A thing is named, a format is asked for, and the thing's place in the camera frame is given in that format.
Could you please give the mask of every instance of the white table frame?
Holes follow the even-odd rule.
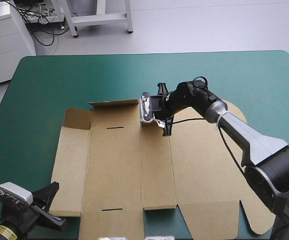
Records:
[[[68,22],[72,36],[78,37],[80,26],[104,25],[111,23],[125,23],[128,25],[128,32],[133,33],[133,23],[131,17],[130,0],[124,0],[125,13],[106,14],[106,0],[97,0],[96,15],[73,16],[70,3],[68,0],[60,0],[63,13]]]

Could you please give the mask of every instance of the white object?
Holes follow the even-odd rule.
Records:
[[[34,41],[22,17],[6,2],[0,2],[0,83],[11,80],[19,61],[35,56]]]
[[[97,0],[96,15],[73,16],[68,0],[60,0],[63,13],[68,22],[71,34],[74,37],[78,36],[77,27],[79,26],[103,25],[111,23],[127,23],[128,32],[132,33],[134,29],[131,17],[130,0],[124,0],[124,2],[125,13],[106,14],[106,0]]]

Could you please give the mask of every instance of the white cabinet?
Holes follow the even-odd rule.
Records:
[[[19,13],[0,2],[0,83],[11,80],[19,61],[35,56],[36,50]]]

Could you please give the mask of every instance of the black cable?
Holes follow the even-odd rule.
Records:
[[[205,119],[204,118],[188,118],[188,119],[181,120],[181,121],[169,122],[167,124],[168,125],[173,125],[173,124],[179,124],[179,123],[183,123],[183,122],[186,122],[186,121],[192,121],[192,120],[205,120]]]
[[[233,152],[231,151],[230,147],[228,146],[227,141],[226,141],[226,139],[225,139],[225,137],[224,137],[224,135],[223,135],[223,132],[221,131],[221,128],[219,127],[218,129],[219,129],[219,133],[220,133],[220,136],[221,136],[221,138],[222,138],[222,141],[223,141],[226,149],[227,149],[228,152],[230,153],[230,155],[231,155],[231,157],[232,157],[235,165],[238,167],[238,169],[240,170],[240,172],[241,172],[241,174],[244,176],[244,178],[246,178],[246,175],[245,175],[245,173],[244,173],[244,170],[241,168],[241,166],[239,165],[239,163],[238,163],[237,159],[235,158]]]
[[[206,89],[208,89],[208,80],[204,77],[204,76],[197,76],[197,77],[195,77],[193,80],[192,80],[192,82],[194,82],[195,80],[197,80],[197,79],[203,79],[204,80],[204,83],[205,83],[205,88]]]
[[[45,18],[46,21],[47,21],[47,24],[48,24],[49,26],[51,26],[51,24],[50,24],[49,20],[47,19],[47,17],[46,17],[45,15],[43,15],[41,12],[31,11],[31,10],[22,10],[22,9],[19,9],[18,7],[16,7],[15,5],[11,4],[11,3],[8,2],[7,0],[2,0],[2,1],[3,1],[3,2],[6,2],[6,3],[8,3],[10,6],[12,6],[12,7],[20,14],[20,16],[23,18],[23,20],[24,20],[27,24],[29,24],[30,21],[28,20],[28,18],[27,18],[26,15],[29,15],[29,16],[30,16],[30,14],[28,14],[28,13],[34,13],[34,14],[39,14],[39,15],[40,15],[40,17],[38,18],[38,23],[39,23],[39,19],[40,19],[40,18],[41,18],[41,19],[42,19],[42,18]],[[52,41],[51,41],[50,44],[44,44],[44,43],[42,43],[42,42],[37,38],[37,36],[34,34],[33,31],[31,32],[31,34],[32,34],[32,36],[37,40],[38,43],[40,43],[40,44],[43,45],[43,46],[48,47],[48,46],[51,46],[52,44],[54,44],[54,42],[55,42],[54,29],[53,29],[52,26],[51,26],[51,31],[52,31],[52,36],[53,36],[53,38],[52,38]]]
[[[282,217],[280,216],[280,214],[277,214],[277,216],[285,223],[285,221],[282,219]],[[273,233],[271,233],[271,237],[273,240],[275,240],[277,238],[278,233],[280,233],[282,230],[289,228],[289,223],[285,223],[285,225],[282,225],[281,227],[279,227],[278,229],[276,229]]]
[[[62,35],[62,34],[64,34],[64,33],[66,33],[69,29],[70,29],[70,28],[68,27],[64,32],[61,32],[61,33],[53,33],[53,34],[52,34],[51,32],[47,32],[47,31],[44,31],[44,30],[38,28],[38,30],[41,31],[41,32],[43,32],[43,33],[50,34],[50,35],[55,35],[55,36],[60,36],[60,35]]]

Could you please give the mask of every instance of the flattened cardboard box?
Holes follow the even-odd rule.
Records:
[[[80,240],[143,240],[142,209],[177,204],[194,239],[236,238],[239,201],[255,233],[270,229],[274,215],[241,176],[213,124],[175,124],[172,136],[162,137],[155,124],[141,127],[137,100],[92,105],[92,112],[67,109],[52,173],[60,189],[50,211],[81,216]],[[187,108],[174,121],[192,117],[197,113]],[[241,157],[236,144],[226,140]]]

